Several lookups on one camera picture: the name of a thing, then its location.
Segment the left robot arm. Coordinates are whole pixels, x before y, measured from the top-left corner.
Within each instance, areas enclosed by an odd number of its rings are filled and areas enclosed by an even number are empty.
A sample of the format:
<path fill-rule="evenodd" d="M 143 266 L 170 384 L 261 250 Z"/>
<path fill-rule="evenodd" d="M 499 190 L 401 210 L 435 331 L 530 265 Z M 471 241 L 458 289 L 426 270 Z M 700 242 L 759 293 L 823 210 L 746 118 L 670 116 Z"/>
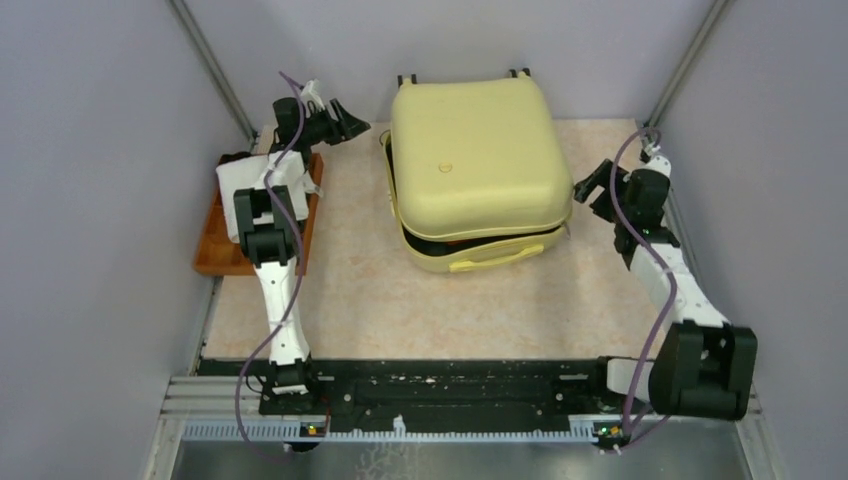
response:
<path fill-rule="evenodd" d="M 295 205 L 318 192 L 308 167 L 313 146 L 349 141 L 370 125 L 336 98 L 320 104 L 285 97 L 273 109 L 280 149 L 268 155 L 258 181 L 237 189 L 233 200 L 240 248 L 258 278 L 268 321 L 261 344 L 269 350 L 264 388 L 303 414 L 317 407 L 321 388 L 308 378 L 310 348 L 297 305 L 305 240 Z"/>

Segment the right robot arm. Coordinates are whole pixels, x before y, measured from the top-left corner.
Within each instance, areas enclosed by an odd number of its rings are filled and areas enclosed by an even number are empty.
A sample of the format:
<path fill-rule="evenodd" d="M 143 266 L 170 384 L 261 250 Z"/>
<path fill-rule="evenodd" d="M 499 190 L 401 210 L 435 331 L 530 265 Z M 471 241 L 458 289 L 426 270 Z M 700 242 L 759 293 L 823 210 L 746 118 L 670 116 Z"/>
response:
<path fill-rule="evenodd" d="M 655 155 L 628 171 L 604 160 L 575 186 L 574 199 L 614 226 L 614 248 L 659 311 L 647 345 L 665 335 L 657 355 L 611 359 L 586 385 L 589 404 L 612 412 L 649 405 L 659 415 L 738 421 L 748 412 L 758 339 L 734 326 L 707 298 L 664 225 L 670 162 Z"/>

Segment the yellow hard-shell suitcase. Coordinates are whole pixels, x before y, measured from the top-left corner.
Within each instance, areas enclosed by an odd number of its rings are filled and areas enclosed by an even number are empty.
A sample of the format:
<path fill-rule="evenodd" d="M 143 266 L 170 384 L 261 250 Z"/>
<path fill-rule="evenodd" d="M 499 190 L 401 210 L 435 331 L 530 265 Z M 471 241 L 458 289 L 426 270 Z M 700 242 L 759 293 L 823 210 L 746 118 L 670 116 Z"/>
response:
<path fill-rule="evenodd" d="M 574 180 L 528 68 L 457 83 L 400 77 L 381 144 L 391 211 L 423 270 L 508 265 L 568 230 Z"/>

